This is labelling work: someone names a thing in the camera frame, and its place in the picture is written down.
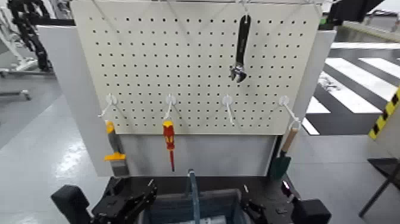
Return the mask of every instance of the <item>yellow handle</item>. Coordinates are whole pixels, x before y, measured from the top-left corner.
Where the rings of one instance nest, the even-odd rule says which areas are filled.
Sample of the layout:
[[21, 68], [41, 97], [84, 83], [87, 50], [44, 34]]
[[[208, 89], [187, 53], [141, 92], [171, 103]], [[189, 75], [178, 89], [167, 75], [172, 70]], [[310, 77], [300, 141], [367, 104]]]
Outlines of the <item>yellow handle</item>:
[[289, 134], [287, 135], [286, 141], [282, 146], [282, 151], [284, 152], [288, 152], [290, 145], [292, 145], [293, 139], [295, 138], [297, 132], [299, 131], [299, 129], [297, 128], [291, 128]]

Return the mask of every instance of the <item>hook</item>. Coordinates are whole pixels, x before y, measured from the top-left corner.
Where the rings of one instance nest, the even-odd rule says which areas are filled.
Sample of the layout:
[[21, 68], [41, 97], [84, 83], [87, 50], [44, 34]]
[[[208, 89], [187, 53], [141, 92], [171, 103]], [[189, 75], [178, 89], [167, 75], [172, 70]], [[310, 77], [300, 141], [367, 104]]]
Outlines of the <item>hook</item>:
[[230, 107], [229, 107], [229, 105], [232, 104], [232, 102], [233, 102], [233, 99], [228, 94], [222, 98], [222, 104], [226, 106], [226, 110], [228, 111], [229, 121], [231, 124], [235, 125], [235, 123], [233, 122], [232, 113], [230, 112]]
[[113, 94], [107, 94], [105, 96], [105, 101], [107, 102], [107, 106], [101, 111], [101, 114], [97, 115], [98, 117], [103, 117], [110, 106], [115, 106], [118, 103], [117, 97], [115, 97]]
[[300, 119], [298, 117], [296, 117], [295, 113], [293, 113], [293, 111], [288, 107], [288, 103], [289, 103], [289, 97], [288, 96], [282, 96], [279, 99], [279, 106], [281, 107], [285, 107], [285, 109], [287, 110], [287, 112], [290, 114], [290, 116], [292, 116], [293, 121], [290, 123], [288, 129], [291, 130], [291, 128], [293, 127], [293, 125], [295, 124], [295, 122], [297, 122], [297, 129], [300, 130], [301, 128], [301, 122]]
[[242, 2], [242, 6], [245, 9], [246, 12], [246, 20], [245, 23], [247, 24], [248, 22], [248, 18], [249, 18], [249, 9], [247, 8], [246, 4], [250, 2], [250, 0], [237, 0], [236, 3], [239, 4], [240, 2]]
[[168, 110], [165, 112], [164, 120], [168, 119], [170, 117], [170, 111], [172, 105], [176, 104], [176, 98], [172, 94], [168, 94], [165, 98], [165, 102], [168, 104]]

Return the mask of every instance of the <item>white pegboard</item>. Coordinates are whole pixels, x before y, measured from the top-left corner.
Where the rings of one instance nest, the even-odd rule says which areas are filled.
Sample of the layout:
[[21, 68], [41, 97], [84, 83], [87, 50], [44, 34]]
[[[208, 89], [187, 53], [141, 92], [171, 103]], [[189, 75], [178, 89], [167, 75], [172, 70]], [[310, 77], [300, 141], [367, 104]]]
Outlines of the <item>white pegboard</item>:
[[[177, 134], [283, 134], [289, 115], [278, 100], [287, 95], [293, 106], [320, 19], [313, 4], [247, 4], [248, 77], [236, 83], [228, 75], [244, 15], [239, 4], [81, 0], [72, 6], [101, 107], [107, 94], [118, 98], [104, 116], [117, 133], [161, 134], [165, 97], [172, 94]], [[227, 94], [235, 125], [221, 103]]]

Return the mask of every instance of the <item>screwdriver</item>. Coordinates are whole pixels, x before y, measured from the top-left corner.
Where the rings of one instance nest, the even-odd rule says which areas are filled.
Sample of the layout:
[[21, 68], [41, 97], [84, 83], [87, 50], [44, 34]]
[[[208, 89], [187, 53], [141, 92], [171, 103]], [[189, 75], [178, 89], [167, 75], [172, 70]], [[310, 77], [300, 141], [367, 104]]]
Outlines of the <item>screwdriver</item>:
[[165, 143], [167, 144], [167, 149], [170, 152], [170, 162], [171, 162], [171, 169], [172, 172], [175, 172], [175, 163], [174, 163], [174, 124], [171, 120], [166, 120], [162, 123], [162, 127], [164, 129], [163, 135], [165, 138]]

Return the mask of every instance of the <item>black and yellow warning stripe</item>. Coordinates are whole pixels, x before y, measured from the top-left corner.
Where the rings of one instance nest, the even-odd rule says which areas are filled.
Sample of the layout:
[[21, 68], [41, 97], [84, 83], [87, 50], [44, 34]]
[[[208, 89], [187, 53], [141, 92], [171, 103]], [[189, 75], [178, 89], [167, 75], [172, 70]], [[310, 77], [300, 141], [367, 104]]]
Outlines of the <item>black and yellow warning stripe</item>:
[[396, 94], [388, 102], [383, 113], [376, 120], [375, 125], [372, 127], [369, 136], [372, 139], [376, 139], [380, 131], [383, 129], [385, 124], [388, 122], [389, 117], [395, 112], [397, 106], [400, 104], [400, 88], [397, 90]]

